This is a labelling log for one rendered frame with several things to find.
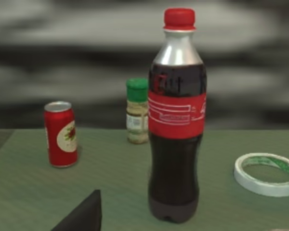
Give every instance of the green lid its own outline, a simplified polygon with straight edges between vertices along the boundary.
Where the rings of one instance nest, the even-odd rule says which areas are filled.
[[[146,78],[131,78],[126,81],[127,99],[141,103],[148,100],[148,80]]]

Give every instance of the spice bottle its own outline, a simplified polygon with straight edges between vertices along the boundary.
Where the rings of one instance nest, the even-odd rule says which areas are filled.
[[[148,142],[148,80],[131,78],[126,82],[126,128],[128,141],[134,144]]]

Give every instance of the soda can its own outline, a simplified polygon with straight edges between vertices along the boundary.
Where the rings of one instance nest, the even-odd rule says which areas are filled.
[[[57,101],[45,105],[44,109],[50,164],[54,167],[69,167],[78,159],[72,105]]]

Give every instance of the soda bottle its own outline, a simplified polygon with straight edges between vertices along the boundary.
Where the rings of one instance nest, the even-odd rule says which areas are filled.
[[[205,124],[207,74],[192,43],[195,12],[167,9],[164,23],[166,41],[149,72],[148,196],[155,217],[182,223],[198,205],[197,156]]]

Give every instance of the green table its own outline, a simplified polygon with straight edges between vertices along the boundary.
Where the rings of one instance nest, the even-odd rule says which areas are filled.
[[[233,178],[245,153],[289,157],[289,131],[207,131],[197,215],[180,225],[150,215],[149,144],[129,144],[122,130],[79,128],[77,135],[80,161],[66,169],[49,165],[44,130],[17,130],[0,148],[0,231],[49,231],[94,189],[102,190],[102,231],[289,229],[289,197],[251,193]]]

